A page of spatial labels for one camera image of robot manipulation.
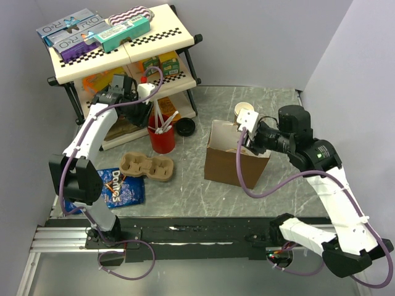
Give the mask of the black coffee cup lids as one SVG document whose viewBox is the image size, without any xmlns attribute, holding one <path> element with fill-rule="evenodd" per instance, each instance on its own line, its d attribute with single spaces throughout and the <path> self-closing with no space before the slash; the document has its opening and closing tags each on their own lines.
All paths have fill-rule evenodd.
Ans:
<svg viewBox="0 0 395 296">
<path fill-rule="evenodd" d="M 175 129 L 179 136 L 189 137 L 194 134 L 196 125 L 191 118 L 181 118 L 175 123 Z"/>
</svg>

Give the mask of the brown pulp cup carrier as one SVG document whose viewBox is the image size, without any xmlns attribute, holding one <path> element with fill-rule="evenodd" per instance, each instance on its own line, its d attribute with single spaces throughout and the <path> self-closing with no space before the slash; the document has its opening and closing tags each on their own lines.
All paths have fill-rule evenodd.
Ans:
<svg viewBox="0 0 395 296">
<path fill-rule="evenodd" d="M 127 152 L 123 155 L 119 169 L 125 176 L 142 177 L 167 182 L 173 175 L 174 162 L 164 156 L 147 157 L 140 152 Z"/>
</svg>

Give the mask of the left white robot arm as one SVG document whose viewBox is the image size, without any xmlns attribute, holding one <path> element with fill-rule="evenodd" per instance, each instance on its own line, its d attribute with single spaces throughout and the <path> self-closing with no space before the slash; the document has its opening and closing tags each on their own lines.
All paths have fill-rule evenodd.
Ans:
<svg viewBox="0 0 395 296">
<path fill-rule="evenodd" d="M 110 128 L 119 116 L 131 116 L 136 125 L 145 126 L 152 109 L 151 97 L 160 85 L 142 78 L 137 83 L 128 75 L 114 75 L 111 84 L 97 92 L 88 118 L 75 139 L 60 155 L 49 161 L 51 177 L 64 216 L 82 212 L 106 247 L 122 241 L 119 218 L 101 197 L 103 182 L 93 162 Z"/>
</svg>

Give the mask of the brown paper takeout bag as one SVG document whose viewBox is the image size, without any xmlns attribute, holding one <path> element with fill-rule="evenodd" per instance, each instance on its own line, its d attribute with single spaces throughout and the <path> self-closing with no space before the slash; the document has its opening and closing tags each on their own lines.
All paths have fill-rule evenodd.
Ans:
<svg viewBox="0 0 395 296">
<path fill-rule="evenodd" d="M 219 183 L 239 186 L 236 171 L 236 151 L 240 138 L 237 125 L 230 121 L 214 120 L 212 122 L 204 164 L 204 179 Z M 245 147 L 241 148 L 241 171 L 248 189 L 255 188 L 271 152 L 254 155 Z"/>
</svg>

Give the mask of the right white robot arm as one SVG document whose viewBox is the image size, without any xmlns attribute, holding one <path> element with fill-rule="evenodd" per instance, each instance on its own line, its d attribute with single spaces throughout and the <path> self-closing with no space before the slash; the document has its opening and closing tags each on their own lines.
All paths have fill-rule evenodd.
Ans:
<svg viewBox="0 0 395 296">
<path fill-rule="evenodd" d="M 374 287 L 387 286 L 394 271 L 391 258 L 394 246 L 372 228 L 369 217 L 363 213 L 349 187 L 334 146 L 314 137 L 310 113 L 300 105 L 286 105 L 278 111 L 277 127 L 271 128 L 257 112 L 243 108 L 236 122 L 241 132 L 236 150 L 236 173 L 245 193 L 261 199 L 303 176 L 319 196 L 334 227 L 334 232 L 327 232 L 285 213 L 271 222 L 270 240 L 279 246 L 294 242 L 313 251 L 339 278 L 353 278 L 370 267 L 374 260 L 385 257 L 388 275 L 384 283 Z M 246 187 L 243 179 L 243 147 L 256 155 L 267 150 L 283 153 L 299 173 L 267 192 L 255 194 Z"/>
</svg>

